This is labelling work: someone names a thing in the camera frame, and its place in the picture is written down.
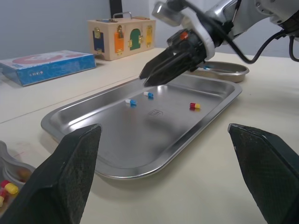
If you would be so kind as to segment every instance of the small metal bowl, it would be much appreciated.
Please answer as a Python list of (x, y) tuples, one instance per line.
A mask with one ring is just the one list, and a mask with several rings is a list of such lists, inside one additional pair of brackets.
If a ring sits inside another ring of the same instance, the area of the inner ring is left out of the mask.
[(190, 74), (208, 78), (216, 78), (234, 83), (242, 82), (249, 69), (240, 64), (227, 62), (206, 62)]

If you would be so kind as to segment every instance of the wooden box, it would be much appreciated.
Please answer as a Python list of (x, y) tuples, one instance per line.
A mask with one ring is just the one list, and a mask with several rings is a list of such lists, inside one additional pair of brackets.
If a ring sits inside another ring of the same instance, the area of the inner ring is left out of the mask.
[(148, 19), (88, 21), (90, 52), (112, 61), (153, 49), (155, 29), (156, 21)]

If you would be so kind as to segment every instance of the black cable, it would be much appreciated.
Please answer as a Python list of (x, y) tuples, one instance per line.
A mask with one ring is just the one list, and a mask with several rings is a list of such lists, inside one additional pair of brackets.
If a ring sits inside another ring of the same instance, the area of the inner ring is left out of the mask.
[(206, 22), (208, 22), (218, 33), (218, 35), (223, 38), (231, 47), (232, 49), (236, 52), (236, 54), (247, 64), (253, 64), (255, 63), (258, 58), (260, 57), (261, 53), (263, 50), (267, 47), (267, 45), (274, 39), (278, 39), (282, 36), (285, 36), (285, 31), (280, 31), (276, 34), (274, 34), (272, 37), (270, 37), (258, 50), (257, 54), (254, 56), (252, 60), (249, 60), (242, 52), (241, 50), (235, 45), (233, 40), (223, 31), (221, 26), (219, 26), (213, 19), (209, 18), (206, 16), (200, 9), (198, 9), (195, 5), (192, 3), (186, 1), (186, 0), (181, 0), (182, 4), (184, 4), (186, 7), (191, 8), (198, 16), (202, 17)]
[(290, 54), (290, 58), (295, 61), (295, 62), (299, 62), (299, 59), (296, 58), (294, 56), (294, 40), (295, 40), (295, 37), (294, 36), (290, 36), (290, 46), (289, 46), (289, 54)]

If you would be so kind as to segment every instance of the blue box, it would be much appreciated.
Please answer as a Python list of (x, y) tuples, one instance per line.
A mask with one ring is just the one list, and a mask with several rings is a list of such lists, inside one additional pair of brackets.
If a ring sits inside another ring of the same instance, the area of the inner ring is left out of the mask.
[(92, 54), (69, 50), (0, 60), (2, 73), (22, 86), (95, 67)]

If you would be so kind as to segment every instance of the white table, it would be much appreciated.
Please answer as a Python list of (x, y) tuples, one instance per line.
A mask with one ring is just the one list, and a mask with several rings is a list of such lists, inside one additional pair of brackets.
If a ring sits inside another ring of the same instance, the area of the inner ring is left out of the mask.
[[(161, 51), (100, 62), (94, 70), (28, 87), (2, 76), (0, 139), (12, 156), (39, 166), (57, 146), (40, 126), (47, 113), (138, 77)], [(214, 60), (242, 63), (221, 53)], [(299, 63), (261, 57), (248, 67), (243, 93), (162, 171), (133, 181), (95, 175), (81, 223), (265, 224), (243, 181), (227, 128), (239, 123), (264, 129), (299, 153)]]

